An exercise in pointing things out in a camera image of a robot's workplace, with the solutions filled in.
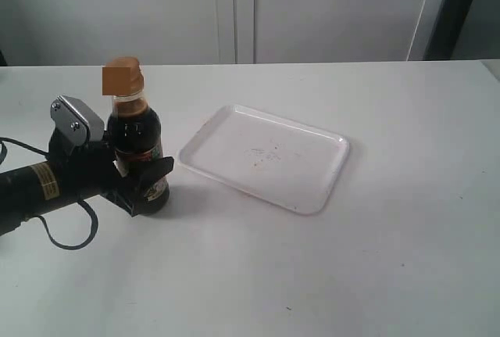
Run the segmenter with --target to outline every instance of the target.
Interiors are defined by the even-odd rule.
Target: orange cap
[[[102,94],[128,96],[144,89],[144,77],[135,57],[120,57],[102,68]]]

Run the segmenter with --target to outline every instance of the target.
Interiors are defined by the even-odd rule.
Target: bottle
[[[130,85],[121,88],[123,95],[120,93],[112,97],[112,113],[108,119],[110,140],[116,149],[116,165],[125,176],[129,163],[163,157],[162,127],[158,114],[146,101],[139,61],[134,57],[122,57],[105,66],[130,68]],[[169,185],[164,177],[144,194],[135,209],[140,214],[157,212],[165,205],[169,195]]]

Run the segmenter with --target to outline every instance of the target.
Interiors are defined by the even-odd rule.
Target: white table
[[[154,217],[90,199],[81,251],[29,221],[0,238],[2,335],[500,335],[500,85],[480,62],[143,70],[166,154],[230,103],[348,137],[326,208],[297,216],[177,166]],[[50,102],[104,118],[100,88],[98,66],[0,69],[0,134],[46,148]],[[41,160],[9,148],[2,171]],[[47,216],[59,241],[87,237],[78,207]]]

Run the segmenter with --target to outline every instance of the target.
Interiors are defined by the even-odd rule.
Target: white wall
[[[500,0],[473,0],[452,58],[500,58]]]
[[[255,0],[255,58],[259,63],[406,60],[423,4]]]
[[[0,0],[0,49],[10,65],[218,63],[216,13],[216,0]]]

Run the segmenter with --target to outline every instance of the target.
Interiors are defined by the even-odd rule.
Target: white tray
[[[319,212],[348,154],[338,134],[224,106],[182,148],[187,168],[296,213]]]

